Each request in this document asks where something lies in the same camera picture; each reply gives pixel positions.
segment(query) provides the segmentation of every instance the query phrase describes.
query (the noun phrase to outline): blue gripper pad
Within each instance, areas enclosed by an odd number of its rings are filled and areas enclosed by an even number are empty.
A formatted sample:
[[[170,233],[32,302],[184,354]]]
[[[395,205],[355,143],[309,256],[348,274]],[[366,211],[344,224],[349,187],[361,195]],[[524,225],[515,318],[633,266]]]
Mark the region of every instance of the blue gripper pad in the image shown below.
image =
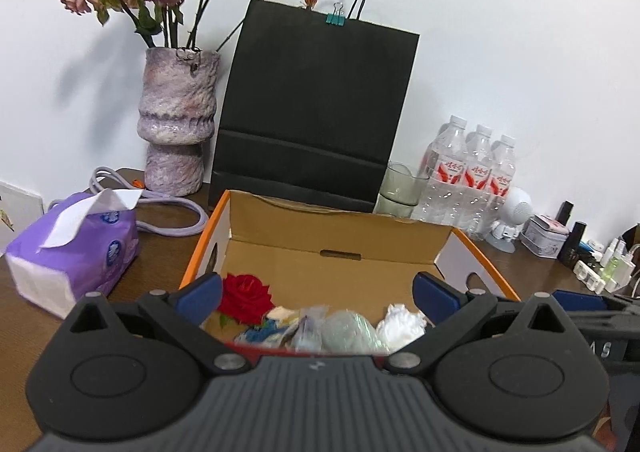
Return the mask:
[[[436,325],[468,302],[464,293],[427,272],[414,277],[413,294],[416,307]]]
[[[556,289],[552,296],[565,311],[606,311],[609,309],[600,295]]]
[[[188,321],[199,326],[220,305],[222,278],[205,273],[188,286],[169,295],[169,304]]]

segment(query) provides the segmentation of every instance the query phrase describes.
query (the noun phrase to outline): plastic wrap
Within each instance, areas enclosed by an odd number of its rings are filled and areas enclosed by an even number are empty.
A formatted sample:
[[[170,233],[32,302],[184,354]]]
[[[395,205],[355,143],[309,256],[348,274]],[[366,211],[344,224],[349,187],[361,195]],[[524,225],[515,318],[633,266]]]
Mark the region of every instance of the plastic wrap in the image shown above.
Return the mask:
[[[300,310],[300,324],[291,345],[297,352],[317,353],[322,350],[321,328],[327,306],[313,306]]]
[[[344,354],[388,354],[376,330],[359,313],[342,310],[327,317],[322,324],[324,350]]]

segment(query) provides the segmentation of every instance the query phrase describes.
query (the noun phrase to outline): wooden table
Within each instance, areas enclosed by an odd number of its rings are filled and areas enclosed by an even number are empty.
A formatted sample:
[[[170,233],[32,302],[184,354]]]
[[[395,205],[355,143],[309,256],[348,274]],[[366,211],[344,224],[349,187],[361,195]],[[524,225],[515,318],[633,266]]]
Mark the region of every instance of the wooden table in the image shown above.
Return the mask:
[[[129,180],[137,171],[122,171]],[[205,185],[191,198],[206,207]],[[195,213],[180,207],[141,206],[140,220],[162,226],[187,226]],[[154,288],[178,288],[198,236],[166,238],[140,233],[140,255],[110,294],[110,300],[131,301]],[[553,259],[535,257],[518,244],[514,254],[504,254],[485,243],[480,249],[525,299],[535,291],[557,288],[585,290],[564,266]],[[19,452],[37,440],[36,426],[24,395],[24,384],[34,362],[60,321],[18,297],[4,258],[0,258],[0,450]]]
[[[560,264],[560,261],[556,258],[537,257],[520,241],[516,241],[516,251],[513,254],[496,250],[484,241],[476,242],[476,246],[488,257],[523,300],[537,291],[551,293],[555,289],[589,293],[586,286],[575,277],[571,270]]]

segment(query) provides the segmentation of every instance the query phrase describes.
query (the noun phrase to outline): box handle hole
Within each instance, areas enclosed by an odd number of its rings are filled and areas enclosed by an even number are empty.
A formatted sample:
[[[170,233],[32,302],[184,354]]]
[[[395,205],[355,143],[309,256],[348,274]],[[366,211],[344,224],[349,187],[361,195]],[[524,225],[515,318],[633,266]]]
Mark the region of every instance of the box handle hole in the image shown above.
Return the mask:
[[[351,254],[350,252],[338,252],[337,250],[320,250],[323,257],[350,258],[351,260],[362,260],[360,254]]]

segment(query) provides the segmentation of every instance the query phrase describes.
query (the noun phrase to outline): textured vase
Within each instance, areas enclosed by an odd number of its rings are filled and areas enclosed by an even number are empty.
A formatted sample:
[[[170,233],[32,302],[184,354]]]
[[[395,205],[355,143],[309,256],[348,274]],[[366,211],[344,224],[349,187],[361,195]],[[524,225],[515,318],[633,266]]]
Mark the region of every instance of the textured vase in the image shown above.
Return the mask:
[[[214,132],[216,52],[146,50],[138,135],[149,142],[145,185],[172,196],[202,186],[202,142]]]

